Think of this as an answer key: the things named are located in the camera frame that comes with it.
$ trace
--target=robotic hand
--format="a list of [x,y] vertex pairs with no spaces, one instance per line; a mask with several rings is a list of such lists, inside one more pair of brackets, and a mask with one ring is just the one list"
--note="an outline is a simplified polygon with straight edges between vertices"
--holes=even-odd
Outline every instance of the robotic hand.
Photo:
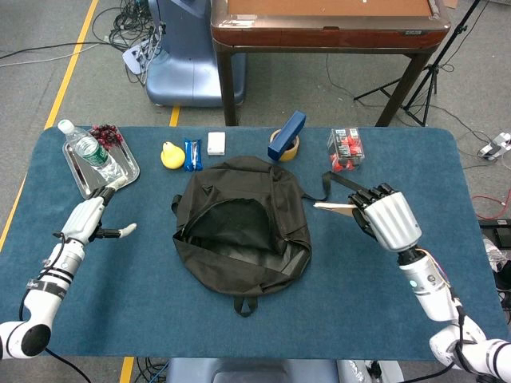
[[[101,228],[105,207],[121,184],[122,180],[116,181],[98,190],[74,208],[57,234],[61,243],[44,262],[39,276],[26,285],[19,322],[0,324],[0,360],[39,355],[50,342],[53,319],[85,257],[84,247],[95,238],[121,238],[137,228],[135,223],[121,230]],[[26,322],[22,318],[23,306],[30,311]]]
[[477,324],[465,315],[459,297],[426,250],[417,246],[422,235],[404,195],[387,184],[350,195],[352,213],[362,230],[383,248],[398,253],[398,265],[426,315],[451,324],[430,339],[434,356],[444,365],[464,369],[481,381],[511,383],[511,343],[486,340]]

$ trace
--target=bottle label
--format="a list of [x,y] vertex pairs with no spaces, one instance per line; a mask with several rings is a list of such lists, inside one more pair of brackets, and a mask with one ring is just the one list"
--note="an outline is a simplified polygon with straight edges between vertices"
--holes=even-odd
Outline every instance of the bottle label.
[[105,148],[99,144],[94,152],[82,158],[92,166],[101,166],[109,158],[109,154],[106,152]]

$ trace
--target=blue wrapper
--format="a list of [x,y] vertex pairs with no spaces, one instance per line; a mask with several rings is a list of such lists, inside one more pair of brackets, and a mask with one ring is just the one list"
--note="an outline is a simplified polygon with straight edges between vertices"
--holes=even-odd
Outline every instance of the blue wrapper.
[[193,172],[195,170],[202,170],[202,159],[200,157],[200,142],[201,140],[184,140],[184,152],[186,153],[186,160],[184,161],[184,170]]

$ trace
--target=metal tray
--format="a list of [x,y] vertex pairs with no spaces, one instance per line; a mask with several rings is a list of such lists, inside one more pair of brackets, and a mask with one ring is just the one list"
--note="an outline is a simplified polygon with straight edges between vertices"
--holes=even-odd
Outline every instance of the metal tray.
[[[74,154],[73,149],[67,142],[62,146],[62,151],[64,152],[64,157],[71,169],[71,173],[73,173],[74,180],[77,182],[78,189],[83,198],[88,199],[94,190],[106,185],[105,180],[100,174],[80,156]],[[124,186],[129,185],[138,178],[141,170],[135,161],[135,157],[133,157],[133,154],[129,150],[124,137],[121,145],[112,147],[109,153],[128,177],[128,182],[126,182]]]

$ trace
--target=small white package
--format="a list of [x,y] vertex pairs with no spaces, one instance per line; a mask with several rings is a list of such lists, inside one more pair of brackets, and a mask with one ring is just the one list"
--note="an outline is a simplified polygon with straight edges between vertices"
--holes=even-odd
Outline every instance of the small white package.
[[208,154],[210,156],[225,154],[225,132],[208,133]]

